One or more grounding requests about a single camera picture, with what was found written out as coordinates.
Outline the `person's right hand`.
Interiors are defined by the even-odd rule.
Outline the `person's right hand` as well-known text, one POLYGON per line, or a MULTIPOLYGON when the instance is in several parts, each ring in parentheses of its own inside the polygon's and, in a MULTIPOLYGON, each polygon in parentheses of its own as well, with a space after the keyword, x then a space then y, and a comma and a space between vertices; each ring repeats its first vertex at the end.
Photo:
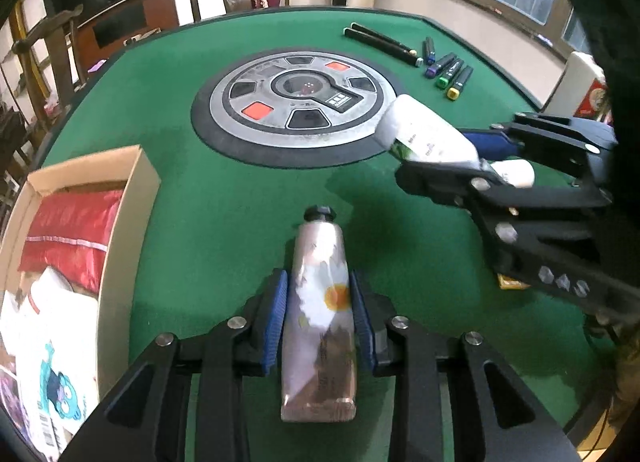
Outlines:
POLYGON ((585 317, 588 338, 605 337, 614 345, 614 396, 608 423, 621 430, 639 401, 639 323, 613 323, 602 315, 585 317))

